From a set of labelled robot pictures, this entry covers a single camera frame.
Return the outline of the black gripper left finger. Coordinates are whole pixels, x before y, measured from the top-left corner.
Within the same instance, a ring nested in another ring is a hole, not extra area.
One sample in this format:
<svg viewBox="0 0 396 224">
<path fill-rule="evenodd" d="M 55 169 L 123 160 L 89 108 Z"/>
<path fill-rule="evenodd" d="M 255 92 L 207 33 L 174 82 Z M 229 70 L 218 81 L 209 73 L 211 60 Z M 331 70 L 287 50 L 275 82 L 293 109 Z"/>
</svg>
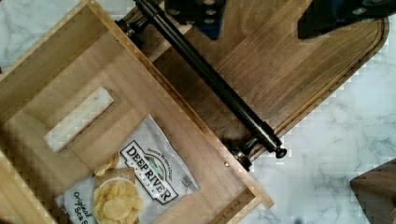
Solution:
<svg viewBox="0 0 396 224">
<path fill-rule="evenodd" d="M 226 0 L 164 0 L 165 11 L 181 24 L 191 24 L 211 40 L 222 27 Z"/>
</svg>

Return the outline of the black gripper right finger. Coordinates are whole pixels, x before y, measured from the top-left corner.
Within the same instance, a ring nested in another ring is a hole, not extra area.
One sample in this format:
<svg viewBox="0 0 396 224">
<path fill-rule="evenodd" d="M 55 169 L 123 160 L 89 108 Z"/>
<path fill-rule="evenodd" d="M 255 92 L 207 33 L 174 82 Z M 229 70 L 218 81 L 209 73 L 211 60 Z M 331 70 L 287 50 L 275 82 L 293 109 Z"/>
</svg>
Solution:
<svg viewBox="0 0 396 224">
<path fill-rule="evenodd" d="M 299 39 L 315 38 L 360 21 L 396 12 L 396 0 L 312 0 L 297 22 Z"/>
</svg>

